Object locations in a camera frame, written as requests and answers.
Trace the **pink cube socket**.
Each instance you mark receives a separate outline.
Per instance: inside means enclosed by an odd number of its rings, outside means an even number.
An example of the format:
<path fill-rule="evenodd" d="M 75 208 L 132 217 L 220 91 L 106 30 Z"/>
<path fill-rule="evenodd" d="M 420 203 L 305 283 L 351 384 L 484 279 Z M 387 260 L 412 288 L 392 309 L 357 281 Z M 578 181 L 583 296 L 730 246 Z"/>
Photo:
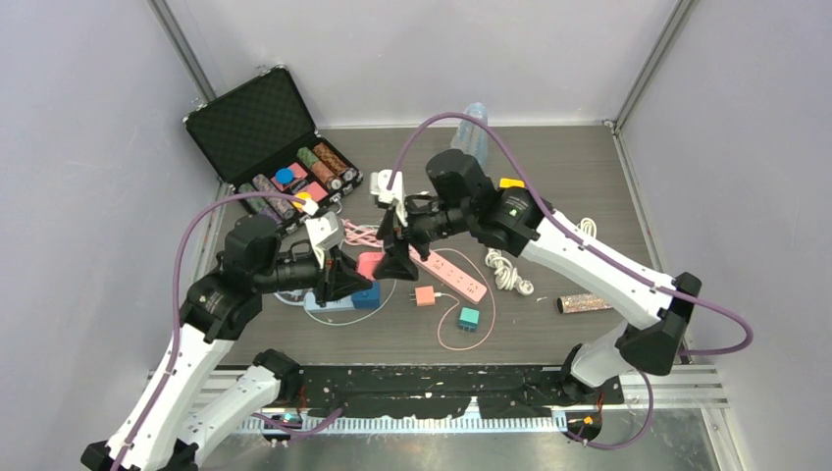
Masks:
<path fill-rule="evenodd" d="M 384 258 L 380 251 L 365 251 L 358 255 L 356 271 L 364 278 L 375 281 L 374 271 Z"/>

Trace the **dark blue cube socket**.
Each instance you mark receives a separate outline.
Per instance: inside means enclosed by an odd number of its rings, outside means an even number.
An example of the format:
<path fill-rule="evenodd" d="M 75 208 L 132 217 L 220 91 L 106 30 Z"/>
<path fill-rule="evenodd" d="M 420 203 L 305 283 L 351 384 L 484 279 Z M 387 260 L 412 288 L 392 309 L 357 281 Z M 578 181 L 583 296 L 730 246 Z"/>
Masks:
<path fill-rule="evenodd" d="M 372 282 L 369 288 L 353 293 L 350 299 L 356 310 L 378 309 L 382 304 L 380 284 Z"/>

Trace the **orange pink charger plug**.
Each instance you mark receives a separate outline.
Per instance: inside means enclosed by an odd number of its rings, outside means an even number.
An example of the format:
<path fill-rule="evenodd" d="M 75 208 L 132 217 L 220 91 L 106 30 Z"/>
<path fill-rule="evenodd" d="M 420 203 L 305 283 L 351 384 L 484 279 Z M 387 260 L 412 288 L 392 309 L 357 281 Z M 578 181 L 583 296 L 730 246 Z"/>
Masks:
<path fill-rule="evenodd" d="M 437 302 L 437 293 L 432 286 L 419 286 L 413 289 L 411 299 L 417 307 L 434 306 Z"/>

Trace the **teal charger plug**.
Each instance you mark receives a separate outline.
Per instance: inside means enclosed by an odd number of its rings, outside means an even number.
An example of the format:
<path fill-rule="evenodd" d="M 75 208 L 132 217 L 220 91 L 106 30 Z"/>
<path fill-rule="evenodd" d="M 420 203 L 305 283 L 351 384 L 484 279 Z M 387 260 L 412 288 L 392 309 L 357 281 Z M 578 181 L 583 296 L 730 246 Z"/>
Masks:
<path fill-rule="evenodd" d="M 480 311 L 470 307 L 463 307 L 458 316 L 458 328 L 464 332 L 476 332 L 480 324 Z"/>

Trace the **yellow cube socket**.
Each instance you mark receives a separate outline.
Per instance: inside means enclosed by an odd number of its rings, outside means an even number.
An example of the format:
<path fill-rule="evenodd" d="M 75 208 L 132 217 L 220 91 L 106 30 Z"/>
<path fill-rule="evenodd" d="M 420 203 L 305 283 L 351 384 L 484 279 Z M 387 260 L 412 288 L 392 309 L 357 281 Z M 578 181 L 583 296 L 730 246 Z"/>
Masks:
<path fill-rule="evenodd" d="M 513 188 L 513 187 L 525 188 L 526 184 L 525 184 L 524 181 L 518 180 L 518 179 L 500 178 L 499 182 L 498 182 L 498 187 L 499 188 L 504 188 L 504 189 Z"/>

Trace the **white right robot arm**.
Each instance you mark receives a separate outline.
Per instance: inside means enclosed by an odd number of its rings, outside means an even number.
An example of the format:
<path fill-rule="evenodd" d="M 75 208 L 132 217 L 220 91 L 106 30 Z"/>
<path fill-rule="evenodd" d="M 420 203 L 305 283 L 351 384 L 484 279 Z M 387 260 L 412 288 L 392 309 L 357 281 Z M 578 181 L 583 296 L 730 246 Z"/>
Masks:
<path fill-rule="evenodd" d="M 561 393 L 585 402 L 607 380 L 639 370 L 670 373 L 702 284 L 691 274 L 657 273 L 582 232 L 529 187 L 498 188 L 477 160 L 446 150 L 429 160 L 434 194 L 407 195 L 403 175 L 372 174 L 370 192 L 385 215 L 376 238 L 383 257 L 377 280 L 415 281 L 412 258 L 434 241 L 467 233 L 487 248 L 556 272 L 608 302 L 624 319 L 601 338 L 576 345 L 558 379 Z"/>

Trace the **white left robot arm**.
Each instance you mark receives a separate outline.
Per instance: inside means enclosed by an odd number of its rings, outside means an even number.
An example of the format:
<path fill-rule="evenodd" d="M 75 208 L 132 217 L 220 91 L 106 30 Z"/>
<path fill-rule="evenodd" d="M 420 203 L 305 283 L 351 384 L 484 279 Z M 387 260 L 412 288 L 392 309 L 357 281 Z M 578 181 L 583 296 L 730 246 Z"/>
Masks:
<path fill-rule="evenodd" d="M 252 414 L 299 398 L 299 364 L 267 349 L 219 397 L 199 411 L 192 408 L 220 360 L 262 311 L 264 296 L 310 289 L 324 304 L 370 288 L 339 248 L 345 230 L 336 214 L 309 219 L 305 227 L 309 248 L 294 253 L 280 250 L 272 219 L 248 216 L 236 223 L 217 267 L 187 291 L 171 344 L 138 404 L 110 439 L 86 447 L 80 458 L 85 468 L 196 470 Z"/>

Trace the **light blue power strip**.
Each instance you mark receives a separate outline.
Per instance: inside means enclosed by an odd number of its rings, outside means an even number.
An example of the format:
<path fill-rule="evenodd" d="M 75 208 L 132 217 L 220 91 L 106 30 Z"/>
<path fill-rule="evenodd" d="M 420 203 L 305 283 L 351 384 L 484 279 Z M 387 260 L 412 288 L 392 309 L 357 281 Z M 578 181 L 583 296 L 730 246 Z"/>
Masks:
<path fill-rule="evenodd" d="M 350 296 L 319 304 L 316 302 L 316 298 L 312 292 L 306 293 L 303 298 L 302 306 L 306 311 L 312 314 L 336 313 L 354 310 L 354 305 Z"/>

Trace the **pink power strip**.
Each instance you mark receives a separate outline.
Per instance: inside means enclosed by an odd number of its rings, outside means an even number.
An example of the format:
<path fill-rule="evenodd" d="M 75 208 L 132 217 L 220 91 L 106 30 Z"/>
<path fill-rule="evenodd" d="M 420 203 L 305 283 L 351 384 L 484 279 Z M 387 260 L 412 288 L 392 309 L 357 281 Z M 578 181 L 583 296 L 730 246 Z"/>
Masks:
<path fill-rule="evenodd" d="M 478 304 L 488 293 L 484 283 L 436 252 L 432 252 L 423 260 L 415 249 L 410 249 L 410 257 L 419 268 L 471 303 Z"/>

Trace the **blue wrapped metronome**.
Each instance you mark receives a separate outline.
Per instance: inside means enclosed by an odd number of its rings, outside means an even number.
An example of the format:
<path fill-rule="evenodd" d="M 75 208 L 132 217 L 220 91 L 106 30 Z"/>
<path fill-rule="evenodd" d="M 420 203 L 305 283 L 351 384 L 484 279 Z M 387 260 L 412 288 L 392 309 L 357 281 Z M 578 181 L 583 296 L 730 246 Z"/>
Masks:
<path fill-rule="evenodd" d="M 464 114 L 484 124 L 488 123 L 488 110 L 486 105 L 481 102 L 470 104 L 464 110 Z M 489 136 L 475 124 L 462 120 L 451 140 L 450 147 L 473 156 L 483 169 L 486 168 L 489 157 Z"/>

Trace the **black chip case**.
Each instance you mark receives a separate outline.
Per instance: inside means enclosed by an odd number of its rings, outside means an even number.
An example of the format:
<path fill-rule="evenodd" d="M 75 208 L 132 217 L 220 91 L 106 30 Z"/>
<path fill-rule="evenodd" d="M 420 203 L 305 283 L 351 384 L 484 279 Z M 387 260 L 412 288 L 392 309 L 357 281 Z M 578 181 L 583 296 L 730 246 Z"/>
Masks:
<path fill-rule="evenodd" d="M 307 215 L 286 195 L 309 195 L 322 207 L 341 202 L 363 173 L 323 137 L 289 70 L 278 65 L 200 106 L 184 127 L 223 183 L 264 214 L 281 235 L 298 231 Z"/>

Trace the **glittery small cylinder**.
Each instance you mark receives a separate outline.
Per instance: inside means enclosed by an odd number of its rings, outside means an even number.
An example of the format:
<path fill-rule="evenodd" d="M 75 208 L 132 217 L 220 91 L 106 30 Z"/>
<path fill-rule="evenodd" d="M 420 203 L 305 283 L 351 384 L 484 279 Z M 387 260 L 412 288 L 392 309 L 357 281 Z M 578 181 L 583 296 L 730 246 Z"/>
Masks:
<path fill-rule="evenodd" d="M 561 315 L 596 312 L 612 308 L 611 304 L 592 293 L 560 296 L 555 300 L 554 306 Z"/>

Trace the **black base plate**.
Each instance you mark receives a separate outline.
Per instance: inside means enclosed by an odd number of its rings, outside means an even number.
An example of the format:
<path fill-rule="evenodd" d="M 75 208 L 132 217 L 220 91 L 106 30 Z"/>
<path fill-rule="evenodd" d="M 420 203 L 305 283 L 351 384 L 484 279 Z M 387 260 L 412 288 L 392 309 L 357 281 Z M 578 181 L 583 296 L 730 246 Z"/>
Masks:
<path fill-rule="evenodd" d="M 544 365 L 304 366 L 289 376 L 274 406 L 306 409 L 324 418 L 457 418 L 476 402 L 481 416 L 538 418 L 552 406 L 619 405 L 617 378 L 574 399 L 558 389 L 559 369 Z"/>

